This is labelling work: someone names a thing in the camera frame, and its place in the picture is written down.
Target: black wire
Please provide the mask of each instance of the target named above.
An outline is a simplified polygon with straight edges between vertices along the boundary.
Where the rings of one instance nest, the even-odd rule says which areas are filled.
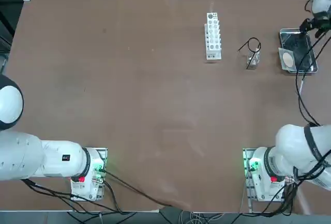
[[[299,71],[300,71],[300,68],[301,68],[301,65],[305,59],[305,57],[310,53],[310,51],[317,45],[317,43],[326,35],[326,32],[324,32],[319,38],[318,40],[311,46],[311,48],[306,52],[306,54],[303,56],[303,58],[301,59],[300,61],[300,64],[298,66],[298,68],[296,68],[296,74],[295,74],[295,87],[296,87],[296,93],[298,95],[298,98],[299,98],[299,102],[302,104],[302,107],[304,107],[306,113],[308,114],[308,116],[313,120],[313,123],[315,123],[316,125],[320,126],[320,124],[315,120],[315,118],[309,113],[309,111],[307,110],[302,98],[301,98],[301,95],[300,95],[300,92],[299,92],[299,88],[298,88],[298,74],[299,74]]]
[[[163,205],[163,206],[166,206],[166,207],[172,207],[172,206],[169,205],[169,204],[162,203],[162,202],[160,202],[160,201],[158,201],[158,200],[156,200],[156,199],[150,197],[149,195],[147,195],[147,194],[145,194],[144,192],[142,192],[142,191],[140,191],[140,190],[134,188],[133,186],[129,185],[128,183],[126,183],[126,182],[124,182],[122,179],[120,179],[119,177],[115,176],[114,174],[112,174],[112,173],[110,173],[110,172],[108,172],[108,171],[106,171],[106,170],[99,170],[99,171],[105,172],[106,174],[108,174],[108,175],[112,176],[113,178],[115,178],[116,180],[120,181],[120,182],[121,182],[122,184],[124,184],[125,186],[129,187],[131,190],[133,190],[133,191],[135,191],[135,192],[141,194],[142,196],[144,196],[144,197],[150,199],[151,201],[153,201],[153,202],[155,202],[155,203],[157,203],[157,204],[160,204],[160,205]]]
[[[243,215],[243,214],[241,214],[241,213],[238,214],[237,217],[233,219],[233,221],[231,222],[231,224],[234,224],[234,222],[235,222],[236,220],[238,220],[238,218],[239,218],[241,215]]]
[[[308,3],[310,2],[311,0],[308,0],[307,2],[306,2],[306,4],[305,4],[305,11],[306,12],[309,12],[309,13],[311,13],[311,11],[309,10],[309,9],[307,9],[307,6],[308,6]]]
[[[91,203],[93,205],[96,205],[96,206],[99,206],[99,207],[103,207],[103,208],[105,208],[107,210],[116,212],[116,210],[114,210],[114,209],[112,209],[110,207],[107,207],[107,206],[104,206],[102,204],[96,203],[96,202],[91,201],[91,200],[89,200],[87,198],[84,198],[84,197],[81,197],[81,196],[77,196],[77,195],[74,195],[74,194],[71,194],[71,193],[64,193],[64,192],[59,192],[59,191],[55,191],[55,190],[52,190],[52,189],[48,189],[48,188],[42,187],[40,185],[37,185],[35,182],[33,182],[33,181],[29,180],[29,179],[25,179],[24,181],[25,182],[29,182],[31,187],[35,187],[35,188],[38,188],[38,189],[45,190],[45,191],[47,191],[47,192],[49,192],[51,194],[64,195],[64,196],[79,198],[79,199],[85,200],[85,201],[87,201],[87,202],[89,202],[89,203]]]
[[[107,183],[106,181],[104,181],[103,183],[109,188],[109,191],[110,191],[110,193],[111,193],[111,195],[112,195],[113,202],[114,202],[114,205],[115,205],[116,210],[117,210],[120,214],[123,214],[122,210],[119,208],[119,206],[118,206],[118,204],[117,204],[117,200],[116,200],[116,197],[115,197],[115,192],[114,192],[112,186],[111,186],[109,183]]]
[[[161,215],[161,216],[167,221],[167,223],[172,224],[172,222],[169,221],[168,218],[166,218],[166,216],[161,212],[161,210],[159,210],[159,213],[160,213],[160,215]]]
[[[126,218],[124,218],[123,220],[120,220],[119,222],[117,222],[116,224],[120,224],[120,223],[122,223],[122,222],[124,222],[124,221],[126,221],[127,219],[130,219],[132,216],[134,216],[135,214],[136,214],[137,212],[135,212],[135,213],[133,213],[132,215],[130,215],[130,216],[128,216],[128,217],[126,217]]]
[[[116,212],[109,212],[109,213],[101,213],[101,215],[102,216],[105,216],[105,215],[112,215],[112,214],[117,214]],[[95,218],[98,218],[99,217],[99,215],[96,215],[96,216],[92,216],[92,217],[90,217],[89,219],[86,219],[86,220],[84,220],[84,222],[87,222],[87,221],[89,221],[89,220],[92,220],[92,219],[95,219]]]
[[[84,212],[81,212],[79,210],[77,210],[75,207],[73,207],[71,204],[69,204],[68,202],[64,201],[67,205],[69,205],[74,211],[76,211],[77,213],[80,213],[80,214],[89,214],[89,215],[97,215],[95,213],[91,213],[89,211],[87,211],[79,202],[76,202],[68,197],[62,197],[62,196],[58,196],[54,193],[46,193],[46,192],[42,192],[42,191],[39,191],[39,190],[36,190],[34,189],[28,182],[26,182],[25,180],[22,180],[31,190],[33,190],[34,192],[36,193],[39,193],[41,195],[45,195],[45,196],[51,196],[51,197],[56,197],[56,198],[59,198],[60,200],[64,201],[63,199],[66,199],[70,202],[73,202],[75,204],[77,204]]]
[[[319,58],[320,54],[322,53],[323,49],[325,48],[325,46],[329,43],[331,39],[331,36],[328,38],[328,40],[325,42],[325,44],[322,46],[322,48],[320,49],[319,53],[317,54],[316,58],[314,59],[314,61],[312,61],[309,65],[309,67],[305,70],[304,75],[303,75],[303,79],[306,77],[306,74],[308,72],[308,70],[310,69],[310,67],[316,63],[316,60]]]
[[[74,217],[74,216],[73,216],[72,214],[70,214],[69,212],[67,212],[67,214],[68,214],[69,216],[71,216],[73,219],[75,219],[76,221],[78,221],[80,224],[86,224],[85,222],[81,221],[80,219]]]

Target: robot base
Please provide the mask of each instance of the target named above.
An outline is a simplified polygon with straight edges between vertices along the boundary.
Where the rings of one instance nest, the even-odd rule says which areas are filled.
[[[266,150],[266,147],[257,148],[248,162],[248,171],[251,174],[258,201],[271,201],[285,184],[285,180],[278,182],[268,175],[264,161]],[[283,190],[274,197],[273,201],[282,201],[282,195]]]
[[[72,178],[71,193],[91,201],[101,200],[104,195],[104,178],[105,173],[98,171],[106,169],[107,164],[107,148],[92,148],[86,147],[91,163],[89,171],[84,178]],[[72,197],[74,201],[83,201],[80,198]]]

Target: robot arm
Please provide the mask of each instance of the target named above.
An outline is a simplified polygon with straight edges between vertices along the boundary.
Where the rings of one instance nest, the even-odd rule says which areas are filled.
[[[306,33],[317,29],[315,37],[319,38],[322,33],[331,29],[331,0],[308,0],[305,5],[312,1],[311,11],[313,18],[305,19],[300,26],[300,31]]]
[[[69,177],[73,195],[89,200],[101,199],[104,174],[99,169],[105,169],[107,150],[82,148],[71,141],[40,140],[27,133],[6,131],[20,119],[23,106],[20,88],[0,74],[0,181]]]
[[[306,33],[317,29],[315,36],[318,38],[331,29],[331,0],[309,0],[307,3],[310,1],[313,18],[305,19],[300,31]],[[276,135],[276,146],[257,148],[247,165],[250,168],[257,200],[271,201],[277,193],[276,201],[280,201],[285,177],[296,180],[314,168],[331,150],[330,137],[331,125],[285,125]],[[315,175],[316,178],[308,182],[331,190],[331,155],[326,157],[323,168]]]

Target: metal tray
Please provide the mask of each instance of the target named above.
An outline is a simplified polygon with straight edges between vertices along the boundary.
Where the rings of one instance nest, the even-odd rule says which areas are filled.
[[[307,51],[311,48],[311,41],[308,34],[302,34],[299,28],[283,28],[279,32],[281,47],[293,51],[296,68],[299,67],[300,61]],[[299,73],[304,73],[310,64],[308,73],[315,73],[318,71],[318,66],[315,61],[315,53],[312,49],[309,55],[303,61]]]

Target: tabletop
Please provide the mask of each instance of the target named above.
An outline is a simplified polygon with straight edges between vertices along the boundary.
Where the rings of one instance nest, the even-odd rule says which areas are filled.
[[[6,70],[25,97],[14,128],[41,139],[107,147],[108,170],[167,204],[248,212],[243,148],[272,146],[281,126],[305,125],[278,47],[280,29],[309,17],[306,1],[26,2]],[[222,60],[215,63],[205,56],[207,12],[217,12],[220,21]],[[246,70],[245,51],[237,51],[250,37],[262,46],[256,70]],[[323,124],[331,122],[330,51],[324,50],[318,73],[303,89],[305,104]],[[70,190],[66,178],[37,182]],[[160,207],[109,182],[123,210]],[[68,209],[20,181],[0,186],[2,210]],[[308,183],[301,190],[304,209],[330,213],[330,192]],[[101,202],[112,206],[108,192]]]

